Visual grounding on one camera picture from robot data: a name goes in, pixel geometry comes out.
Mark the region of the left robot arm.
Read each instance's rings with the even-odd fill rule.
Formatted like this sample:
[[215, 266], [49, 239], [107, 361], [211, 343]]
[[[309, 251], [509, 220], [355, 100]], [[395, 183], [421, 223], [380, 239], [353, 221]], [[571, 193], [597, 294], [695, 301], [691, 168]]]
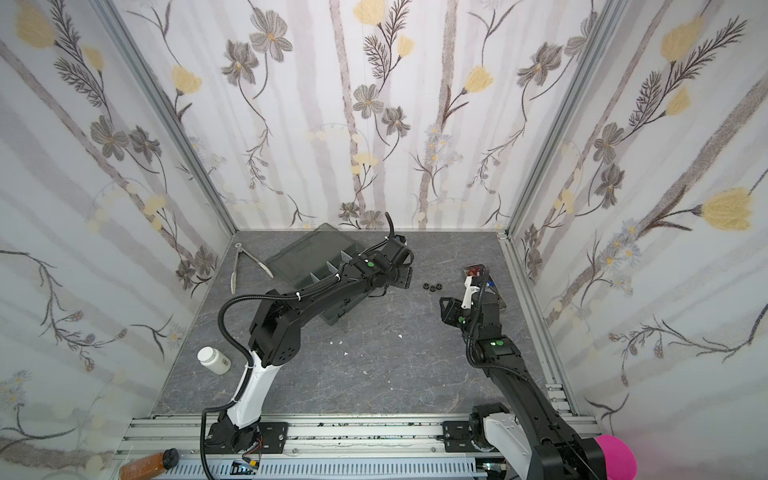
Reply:
[[[326, 279], [290, 293], [235, 295], [220, 307], [219, 332], [246, 364], [231, 400], [202, 411], [199, 455], [207, 479], [214, 477], [207, 461], [208, 448], [239, 453], [263, 441], [259, 422], [266, 395], [280, 368], [299, 352], [302, 328], [310, 320], [348, 300], [367, 298], [377, 289], [410, 286], [413, 251], [405, 237], [395, 233], [391, 216], [385, 218], [389, 227], [385, 239], [342, 261]], [[231, 307], [247, 301], [257, 301], [259, 306], [249, 342], [242, 344], [228, 331], [225, 318]]]

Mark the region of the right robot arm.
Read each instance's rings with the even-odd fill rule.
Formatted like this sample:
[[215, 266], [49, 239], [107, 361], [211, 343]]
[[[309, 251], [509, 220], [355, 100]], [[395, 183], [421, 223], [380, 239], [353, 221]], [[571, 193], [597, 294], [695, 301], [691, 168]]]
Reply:
[[605, 455], [557, 412], [531, 378], [519, 348], [502, 332], [496, 296], [478, 286], [464, 299], [442, 297], [441, 321], [458, 328], [470, 366], [500, 390], [508, 405], [475, 415], [473, 442], [494, 448], [519, 479], [606, 479]]

